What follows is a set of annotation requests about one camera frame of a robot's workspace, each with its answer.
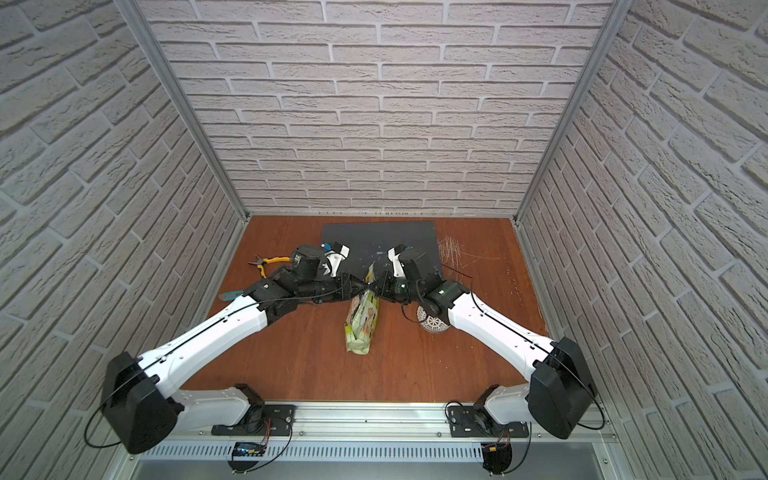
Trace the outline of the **green oats bag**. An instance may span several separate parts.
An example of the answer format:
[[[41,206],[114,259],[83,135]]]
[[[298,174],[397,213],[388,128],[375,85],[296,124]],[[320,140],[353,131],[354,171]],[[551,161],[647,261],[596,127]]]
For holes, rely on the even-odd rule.
[[[367,355],[378,320],[380,300],[367,289],[351,300],[345,319],[346,350]]]

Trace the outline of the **white patterned breakfast bowl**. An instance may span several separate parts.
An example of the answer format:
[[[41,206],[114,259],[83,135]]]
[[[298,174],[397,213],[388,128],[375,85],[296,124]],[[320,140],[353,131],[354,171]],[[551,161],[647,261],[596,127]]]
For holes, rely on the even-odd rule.
[[[427,314],[426,310],[419,306],[417,309],[417,322],[427,332],[438,334],[450,329],[450,324],[440,318]]]

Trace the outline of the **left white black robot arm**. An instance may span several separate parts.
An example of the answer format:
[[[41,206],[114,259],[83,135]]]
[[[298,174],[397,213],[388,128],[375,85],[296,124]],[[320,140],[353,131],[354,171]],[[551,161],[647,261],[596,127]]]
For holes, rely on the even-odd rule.
[[[107,365],[100,413],[129,453],[143,453],[174,431],[211,427],[263,430],[263,399],[240,383],[224,390],[187,391],[184,384],[245,338],[299,306],[341,302],[367,282],[342,270],[341,244],[302,245],[286,265],[243,290],[224,309],[168,343],[137,357],[123,352]]]

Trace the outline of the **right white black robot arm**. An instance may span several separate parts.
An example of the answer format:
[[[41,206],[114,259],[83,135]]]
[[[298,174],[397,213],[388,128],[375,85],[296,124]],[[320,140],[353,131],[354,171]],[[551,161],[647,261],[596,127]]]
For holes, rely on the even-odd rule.
[[[485,429],[532,421],[559,439],[579,425],[597,389],[581,348],[536,334],[484,303],[469,287],[445,279],[429,255],[397,246],[374,263],[373,292],[393,303],[417,303],[427,315],[467,333],[512,365],[526,380],[491,386],[474,404]]]

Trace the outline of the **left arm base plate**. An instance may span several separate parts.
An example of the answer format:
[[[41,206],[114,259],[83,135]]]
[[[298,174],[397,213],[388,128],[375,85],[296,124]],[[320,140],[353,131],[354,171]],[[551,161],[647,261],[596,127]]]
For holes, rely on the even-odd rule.
[[[292,432],[296,406],[292,404],[266,404],[250,407],[245,416],[235,425],[214,425],[213,436],[257,436],[267,434],[288,437]]]

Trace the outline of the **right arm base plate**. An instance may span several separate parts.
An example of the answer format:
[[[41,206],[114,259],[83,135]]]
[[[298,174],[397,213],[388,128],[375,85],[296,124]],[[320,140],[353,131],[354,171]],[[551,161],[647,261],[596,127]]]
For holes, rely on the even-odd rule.
[[[501,438],[522,439],[529,436],[527,423],[496,423],[488,414],[479,413],[473,406],[450,402],[444,406],[450,436],[452,438]]]

